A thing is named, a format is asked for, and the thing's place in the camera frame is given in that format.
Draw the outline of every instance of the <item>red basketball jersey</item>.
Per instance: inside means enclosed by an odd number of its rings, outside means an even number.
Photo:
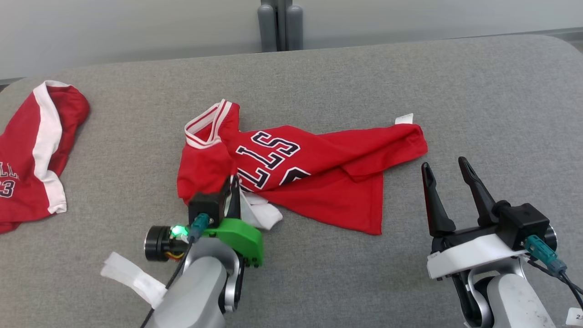
[[[73,86],[36,87],[0,135],[0,233],[67,210],[59,181],[75,131],[89,114]]]
[[[427,143],[418,125],[315,135],[284,125],[239,131],[239,105],[215,104],[185,126],[178,171],[185,203],[218,192],[229,175],[241,187],[303,216],[372,235],[381,233],[382,171],[418,158]]]

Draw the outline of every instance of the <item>white fabric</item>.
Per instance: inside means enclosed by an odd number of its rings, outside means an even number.
[[[53,214],[66,212],[67,202],[59,177],[55,172],[48,170],[48,163],[59,147],[63,130],[59,112],[48,94],[47,86],[69,85],[57,81],[45,81],[33,90],[40,110],[40,124],[33,148],[34,176],[43,183],[48,198],[47,211]]]
[[[413,113],[397,117],[395,124],[413,124]]]
[[[184,126],[184,133],[186,134],[186,142],[188,145],[197,148],[205,149],[216,144],[221,143],[219,137],[219,127],[223,124],[225,117],[227,117],[231,109],[231,102],[221,100],[207,109],[204,113],[195,117]],[[211,124],[211,131],[206,141],[200,139],[195,134]]]
[[[251,211],[255,219],[261,225],[261,229],[271,230],[273,226],[283,219],[282,213],[272,204],[251,205]]]
[[[281,212],[272,204],[268,204],[263,197],[254,193],[241,193],[241,220],[257,229],[271,230],[273,226],[283,219]],[[230,204],[231,195],[227,197],[225,204]]]
[[[156,309],[162,302],[166,294],[166,286],[145,273],[130,260],[112,252],[105,266],[101,269],[103,277],[111,278],[132,288],[138,295],[148,302],[153,309]]]
[[[269,201],[267,201],[267,199],[258,196],[254,193],[243,193],[243,195],[245,196],[245,198],[247,199],[247,201],[249,202],[249,204],[251,205],[257,205],[257,204],[267,204],[269,203]]]

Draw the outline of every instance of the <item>blue connector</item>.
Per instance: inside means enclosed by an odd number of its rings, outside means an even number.
[[[549,245],[545,244],[541,238],[536,235],[529,236],[526,239],[524,248],[534,257],[541,260],[546,265],[553,276],[558,277],[561,273],[567,271],[567,265],[561,261]]]
[[[190,231],[188,231],[188,241],[196,243],[202,236],[202,233],[209,226],[209,221],[210,217],[207,214],[200,213],[190,226]]]

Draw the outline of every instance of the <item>white tag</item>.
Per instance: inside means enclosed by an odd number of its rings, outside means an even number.
[[[111,278],[132,288],[138,295],[156,309],[166,294],[166,286],[145,273],[130,260],[112,252],[105,260],[105,266],[101,269],[103,277]]]
[[[397,117],[395,124],[413,124],[413,113]]]
[[[570,308],[565,324],[567,326],[583,327],[583,311],[579,308]]]

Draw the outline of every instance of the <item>gray fabric table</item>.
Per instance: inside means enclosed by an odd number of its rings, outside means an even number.
[[[451,281],[426,270],[421,163],[429,161],[458,228],[477,212],[457,157],[496,200],[530,202],[559,236],[570,277],[583,284],[583,56],[543,36],[130,62],[27,78],[0,93],[0,128],[45,79],[75,85],[92,112],[62,182],[68,212],[0,235],[1,327],[138,327],[148,305],[99,275],[116,251],[149,263],[151,225],[185,222],[176,175],[190,119],[222,98],[241,105],[241,129],[291,124],[314,133],[391,125],[415,113],[429,153],[385,173],[383,235],[303,218],[264,234],[265,266],[245,273],[228,327],[463,327]],[[557,326],[576,301],[526,268]]]

